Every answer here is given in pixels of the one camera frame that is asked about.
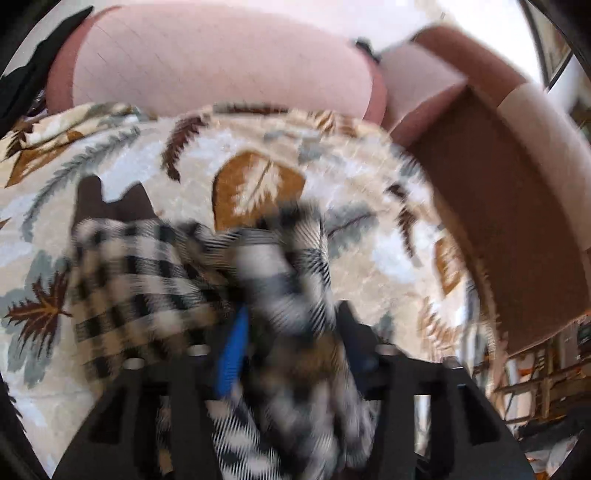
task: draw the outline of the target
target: white wall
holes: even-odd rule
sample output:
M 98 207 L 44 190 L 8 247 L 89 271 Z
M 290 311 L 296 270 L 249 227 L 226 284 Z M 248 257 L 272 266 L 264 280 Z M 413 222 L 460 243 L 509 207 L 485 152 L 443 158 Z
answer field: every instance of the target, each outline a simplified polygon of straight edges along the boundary
M 579 97 L 582 76 L 585 75 L 579 61 L 573 56 L 556 83 L 548 92 L 553 104 L 569 113 Z
M 543 83 L 530 26 L 517 0 L 439 0 L 472 37 Z

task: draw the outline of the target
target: black and white plaid fabric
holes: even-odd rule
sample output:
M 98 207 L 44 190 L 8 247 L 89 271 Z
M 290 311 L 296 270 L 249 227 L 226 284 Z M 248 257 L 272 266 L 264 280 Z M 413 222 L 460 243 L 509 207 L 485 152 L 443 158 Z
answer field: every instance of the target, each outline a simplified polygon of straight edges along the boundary
M 253 348 L 243 388 L 256 400 L 252 415 L 243 398 L 210 408 L 224 477 L 279 478 L 281 465 L 293 478 L 323 479 L 361 466 L 374 427 L 334 334 L 327 259 L 322 217 L 309 205 L 225 233 L 84 220 L 72 233 L 69 298 L 89 381 L 100 392 L 127 358 L 153 363 L 207 343 L 245 303 Z

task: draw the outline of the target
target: fleece blanket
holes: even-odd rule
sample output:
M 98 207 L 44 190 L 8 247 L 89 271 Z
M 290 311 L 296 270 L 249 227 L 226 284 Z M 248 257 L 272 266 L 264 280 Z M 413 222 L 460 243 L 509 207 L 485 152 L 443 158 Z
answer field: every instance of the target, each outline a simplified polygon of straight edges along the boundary
M 414 357 L 460 354 L 478 314 L 428 179 L 375 125 L 265 105 L 159 119 L 129 105 L 83 105 L 21 122 L 0 141 L 0 372 L 48 473 L 97 395 L 67 295 L 76 185 L 89 174 L 106 202 L 139 181 L 156 217 L 212 232 L 314 202 L 331 301 L 349 300 L 361 322 Z

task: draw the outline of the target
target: brown leaf print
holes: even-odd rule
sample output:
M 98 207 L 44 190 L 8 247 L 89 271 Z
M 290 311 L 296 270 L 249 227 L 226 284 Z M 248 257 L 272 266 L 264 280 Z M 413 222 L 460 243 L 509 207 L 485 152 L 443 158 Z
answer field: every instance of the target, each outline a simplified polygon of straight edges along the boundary
M 213 182 L 216 230 L 253 225 L 278 203 L 299 199 L 305 183 L 299 172 L 259 152 L 239 153 L 226 162 Z
M 435 265 L 443 293 L 448 295 L 460 283 L 464 269 L 459 249 L 448 235 L 435 242 Z
M 10 172 L 10 178 L 8 179 L 4 188 L 12 187 L 18 183 L 21 183 L 31 173 L 38 170 L 39 168 L 47 165 L 49 162 L 57 158 L 62 152 L 68 148 L 69 145 L 62 145 L 56 147 L 49 152 L 39 150 L 22 150 L 18 156 L 17 161 L 14 163 L 12 171 Z
M 21 300 L 18 305 L 13 303 L 8 309 L 5 317 L 8 318 L 8 323 L 14 322 L 16 325 L 24 323 L 24 327 L 18 337 L 19 342 L 22 342 L 21 351 L 29 338 L 31 338 L 32 342 L 35 342 L 39 337 L 41 339 L 41 346 L 43 347 L 45 343 L 46 351 L 50 351 L 56 335 L 59 316 L 65 315 L 71 317 L 68 312 L 63 310 L 67 288 L 66 277 L 66 272 L 56 272 L 53 280 L 49 281 L 48 292 L 43 290 L 41 277 L 39 277 L 33 283 L 35 301 L 29 299 Z
M 22 150 L 21 141 L 25 141 L 25 134 L 29 134 L 33 131 L 33 123 L 19 120 L 12 127 L 13 137 L 10 145 L 7 148 L 5 158 L 12 157 L 15 153 Z
M 213 106 L 214 113 L 240 114 L 251 113 L 253 115 L 276 115 L 278 113 L 289 113 L 289 109 L 283 106 L 268 105 L 266 103 L 255 105 L 244 105 L 240 103 L 221 104 Z
M 462 327 L 448 327 L 437 313 L 429 298 L 423 300 L 423 308 L 418 314 L 419 335 L 423 338 L 423 349 L 427 359 L 440 362 L 445 356 L 455 356 Z
M 402 237 L 404 238 L 404 248 L 406 249 L 409 257 L 415 256 L 415 250 L 413 245 L 413 225 L 416 223 L 417 218 L 410 210 L 407 209 L 406 205 L 402 207 L 398 217 L 396 218 L 398 226 L 402 230 Z
M 181 175 L 176 167 L 178 159 L 189 141 L 199 135 L 199 127 L 206 126 L 201 116 L 182 118 L 175 124 L 162 152 L 162 169 L 166 170 L 168 178 L 180 183 Z
M 408 192 L 407 189 L 404 188 L 402 185 L 400 185 L 399 183 L 393 183 L 391 184 L 386 190 L 386 193 L 391 193 L 392 195 L 394 195 L 395 197 L 399 198 L 400 200 L 402 200 L 403 202 L 407 199 L 408 197 Z
M 347 115 L 334 113 L 330 110 L 320 110 L 312 112 L 309 118 L 316 123 L 316 129 L 324 135 L 337 134 L 357 138 L 353 119 Z

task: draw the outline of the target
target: chair cushion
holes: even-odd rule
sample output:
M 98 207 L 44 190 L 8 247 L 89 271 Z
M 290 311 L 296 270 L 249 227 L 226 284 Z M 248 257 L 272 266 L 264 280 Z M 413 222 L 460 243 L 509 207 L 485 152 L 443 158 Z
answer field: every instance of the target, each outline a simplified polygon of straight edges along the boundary
M 211 103 L 335 110 L 381 123 L 385 85 L 365 53 L 276 15 L 208 4 L 116 7 L 68 39 L 49 75 L 57 113 L 118 101 L 158 115 Z

